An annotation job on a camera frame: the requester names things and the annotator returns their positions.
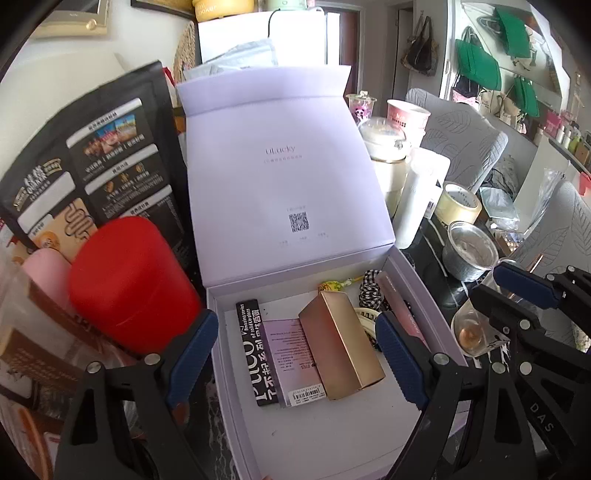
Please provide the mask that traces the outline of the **metal tin cup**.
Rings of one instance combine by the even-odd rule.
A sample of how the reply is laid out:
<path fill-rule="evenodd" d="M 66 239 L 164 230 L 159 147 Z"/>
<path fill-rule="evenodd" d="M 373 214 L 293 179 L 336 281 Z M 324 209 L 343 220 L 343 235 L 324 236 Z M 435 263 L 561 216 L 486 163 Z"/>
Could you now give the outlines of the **metal tin cup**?
<path fill-rule="evenodd" d="M 474 282 L 499 261 L 495 243 L 477 226 L 455 221 L 448 226 L 442 259 L 446 270 L 457 280 Z"/>

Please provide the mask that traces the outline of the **orange labelled clear jar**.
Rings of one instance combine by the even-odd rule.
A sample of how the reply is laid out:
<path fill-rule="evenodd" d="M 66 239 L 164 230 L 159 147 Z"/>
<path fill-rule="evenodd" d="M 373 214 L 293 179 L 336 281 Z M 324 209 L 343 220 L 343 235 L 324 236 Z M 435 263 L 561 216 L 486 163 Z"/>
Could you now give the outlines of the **orange labelled clear jar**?
<path fill-rule="evenodd" d="M 12 260 L 1 262 L 1 361 L 35 384 L 33 408 L 63 420 L 93 351 L 75 323 Z"/>

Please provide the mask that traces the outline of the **white lavender gift box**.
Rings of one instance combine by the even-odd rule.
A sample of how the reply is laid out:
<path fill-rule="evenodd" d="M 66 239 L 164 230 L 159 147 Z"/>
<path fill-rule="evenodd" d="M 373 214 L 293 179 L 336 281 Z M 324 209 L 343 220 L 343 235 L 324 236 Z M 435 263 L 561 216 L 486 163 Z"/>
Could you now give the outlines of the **white lavender gift box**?
<path fill-rule="evenodd" d="M 419 413 L 393 375 L 342 400 L 256 403 L 235 306 L 294 319 L 318 285 L 379 268 L 428 342 L 463 355 L 439 306 L 394 245 L 368 150 L 342 92 L 345 66 L 245 69 L 181 83 L 190 213 L 228 447 L 242 479 L 382 479 Z"/>

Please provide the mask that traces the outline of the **tape roll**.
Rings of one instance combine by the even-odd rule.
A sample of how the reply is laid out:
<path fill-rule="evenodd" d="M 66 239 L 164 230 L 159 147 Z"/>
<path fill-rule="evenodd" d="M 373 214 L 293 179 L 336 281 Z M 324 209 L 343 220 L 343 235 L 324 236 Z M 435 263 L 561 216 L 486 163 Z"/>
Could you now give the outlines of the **tape roll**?
<path fill-rule="evenodd" d="M 473 224 L 481 211 L 481 201 L 473 192 L 457 183 L 446 182 L 435 209 L 435 216 L 445 225 L 455 221 Z"/>

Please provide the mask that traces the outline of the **black food pouch bag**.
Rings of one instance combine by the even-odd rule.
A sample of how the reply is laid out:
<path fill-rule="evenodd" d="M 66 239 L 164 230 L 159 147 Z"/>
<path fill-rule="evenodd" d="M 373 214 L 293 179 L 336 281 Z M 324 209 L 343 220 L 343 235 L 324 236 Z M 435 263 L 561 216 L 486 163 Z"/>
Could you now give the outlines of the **black food pouch bag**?
<path fill-rule="evenodd" d="M 158 61 L 64 107 L 1 179 L 8 228 L 27 247 L 52 247 L 67 260 L 98 228 L 131 216 L 152 222 L 197 279 L 187 170 Z"/>

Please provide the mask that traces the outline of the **gold cardboard box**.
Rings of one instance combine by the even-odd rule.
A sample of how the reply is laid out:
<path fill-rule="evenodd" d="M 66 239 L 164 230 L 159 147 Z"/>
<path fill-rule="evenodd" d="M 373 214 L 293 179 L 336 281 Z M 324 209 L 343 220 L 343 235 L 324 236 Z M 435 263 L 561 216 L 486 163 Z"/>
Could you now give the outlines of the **gold cardboard box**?
<path fill-rule="evenodd" d="M 386 377 L 346 293 L 318 293 L 298 319 L 329 399 L 346 398 Z"/>

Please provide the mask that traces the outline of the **lavender contact lens box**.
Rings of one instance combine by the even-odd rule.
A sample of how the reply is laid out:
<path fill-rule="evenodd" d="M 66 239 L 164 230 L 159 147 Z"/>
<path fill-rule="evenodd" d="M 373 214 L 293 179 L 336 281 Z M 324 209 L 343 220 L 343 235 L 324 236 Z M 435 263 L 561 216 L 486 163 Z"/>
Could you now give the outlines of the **lavender contact lens box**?
<path fill-rule="evenodd" d="M 280 404 L 293 408 L 325 399 L 325 387 L 301 322 L 298 319 L 266 320 L 262 335 Z"/>

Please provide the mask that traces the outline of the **cream hair claw clip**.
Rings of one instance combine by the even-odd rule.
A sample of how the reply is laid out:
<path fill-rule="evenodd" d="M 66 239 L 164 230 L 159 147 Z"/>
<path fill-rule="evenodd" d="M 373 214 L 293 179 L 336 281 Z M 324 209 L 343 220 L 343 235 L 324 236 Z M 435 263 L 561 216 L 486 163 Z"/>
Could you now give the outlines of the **cream hair claw clip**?
<path fill-rule="evenodd" d="M 380 316 L 380 312 L 369 309 L 369 308 L 362 308 L 356 307 L 355 308 L 356 317 L 359 319 L 360 324 L 365 330 L 366 334 L 373 340 L 377 340 L 376 334 L 376 322 L 378 317 Z"/>

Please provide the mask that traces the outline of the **dark hanging handbag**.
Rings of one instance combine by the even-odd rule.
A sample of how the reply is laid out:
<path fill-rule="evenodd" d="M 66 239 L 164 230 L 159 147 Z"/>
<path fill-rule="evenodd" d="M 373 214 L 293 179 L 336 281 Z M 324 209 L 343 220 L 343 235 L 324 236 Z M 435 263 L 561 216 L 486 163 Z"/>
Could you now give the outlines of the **dark hanging handbag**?
<path fill-rule="evenodd" d="M 432 77 L 436 74 L 438 62 L 439 44 L 434 38 L 432 18 L 422 15 L 401 64 L 412 72 Z"/>

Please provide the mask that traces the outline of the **black white gingham scrunchie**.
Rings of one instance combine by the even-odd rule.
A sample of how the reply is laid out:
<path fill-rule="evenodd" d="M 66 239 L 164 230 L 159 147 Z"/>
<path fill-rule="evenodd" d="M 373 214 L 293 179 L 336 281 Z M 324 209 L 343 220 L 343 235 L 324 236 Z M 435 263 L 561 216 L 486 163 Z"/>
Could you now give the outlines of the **black white gingham scrunchie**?
<path fill-rule="evenodd" d="M 384 296 L 377 283 L 377 276 L 380 273 L 381 270 L 371 269 L 363 274 L 358 297 L 361 308 L 383 310 Z"/>

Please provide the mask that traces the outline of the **slim black cosmetic box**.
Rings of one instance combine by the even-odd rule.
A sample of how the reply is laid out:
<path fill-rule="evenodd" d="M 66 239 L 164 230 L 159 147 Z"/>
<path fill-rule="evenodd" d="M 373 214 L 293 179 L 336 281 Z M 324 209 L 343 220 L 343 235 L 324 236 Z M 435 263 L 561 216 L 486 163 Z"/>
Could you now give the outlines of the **slim black cosmetic box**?
<path fill-rule="evenodd" d="M 259 407 L 277 404 L 279 400 L 274 388 L 270 361 L 267 359 L 266 347 L 262 336 L 262 312 L 256 299 L 238 302 L 235 305 L 238 314 L 238 327 L 242 336 L 242 347 L 245 352 L 247 370 L 256 404 Z"/>

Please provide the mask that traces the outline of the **pink bottle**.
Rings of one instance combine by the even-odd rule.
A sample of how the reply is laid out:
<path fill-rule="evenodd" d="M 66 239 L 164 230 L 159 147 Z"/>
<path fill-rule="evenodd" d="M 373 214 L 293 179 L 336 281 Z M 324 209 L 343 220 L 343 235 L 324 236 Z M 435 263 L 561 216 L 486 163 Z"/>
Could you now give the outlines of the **pink bottle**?
<path fill-rule="evenodd" d="M 75 314 L 68 294 L 71 265 L 58 251 L 39 249 L 24 261 L 22 267 L 50 299 L 69 315 Z"/>

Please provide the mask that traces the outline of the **white electric cooker pot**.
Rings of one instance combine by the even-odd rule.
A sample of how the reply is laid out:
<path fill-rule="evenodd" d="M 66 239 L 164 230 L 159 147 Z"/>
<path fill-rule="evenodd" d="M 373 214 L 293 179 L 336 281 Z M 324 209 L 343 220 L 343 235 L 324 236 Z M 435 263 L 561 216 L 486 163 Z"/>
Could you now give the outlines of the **white electric cooker pot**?
<path fill-rule="evenodd" d="M 390 217 L 393 217 L 407 177 L 410 145 L 406 134 L 395 122 L 384 117 L 363 120 L 359 131 L 373 161 Z"/>

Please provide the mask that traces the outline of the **pink lipstick tube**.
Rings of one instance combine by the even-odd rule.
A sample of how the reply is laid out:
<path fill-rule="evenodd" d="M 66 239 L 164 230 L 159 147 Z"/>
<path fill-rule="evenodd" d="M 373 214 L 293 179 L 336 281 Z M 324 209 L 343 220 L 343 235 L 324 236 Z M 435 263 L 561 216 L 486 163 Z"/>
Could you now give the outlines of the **pink lipstick tube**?
<path fill-rule="evenodd" d="M 386 272 L 381 272 L 377 275 L 377 284 L 380 290 L 391 307 L 394 316 L 403 326 L 408 335 L 419 338 L 425 346 L 428 346 L 424 335 L 421 332 L 417 322 L 415 321 L 410 309 L 405 304 L 401 294 L 394 288 L 393 282 Z"/>

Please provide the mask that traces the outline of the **yellow lollipop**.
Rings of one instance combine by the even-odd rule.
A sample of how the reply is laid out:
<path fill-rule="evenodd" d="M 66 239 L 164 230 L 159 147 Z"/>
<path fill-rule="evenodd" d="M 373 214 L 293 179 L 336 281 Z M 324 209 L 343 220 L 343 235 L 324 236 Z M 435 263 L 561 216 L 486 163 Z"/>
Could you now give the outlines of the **yellow lollipop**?
<path fill-rule="evenodd" d="M 329 292 L 341 292 L 352 286 L 355 283 L 361 282 L 363 276 L 348 278 L 345 280 L 328 280 L 318 284 L 318 292 L 329 291 Z"/>

